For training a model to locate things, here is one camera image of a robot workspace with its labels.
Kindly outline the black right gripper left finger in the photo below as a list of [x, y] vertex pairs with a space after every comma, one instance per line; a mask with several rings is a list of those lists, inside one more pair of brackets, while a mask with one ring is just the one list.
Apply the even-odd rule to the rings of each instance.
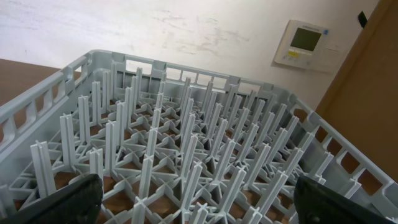
[[103, 181], [90, 174], [1, 220], [1, 224], [95, 223], [102, 199]]

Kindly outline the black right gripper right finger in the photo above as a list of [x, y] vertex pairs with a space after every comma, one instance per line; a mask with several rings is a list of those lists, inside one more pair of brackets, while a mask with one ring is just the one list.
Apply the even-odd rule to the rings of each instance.
[[300, 224], [394, 223], [306, 176], [297, 180], [294, 205]]

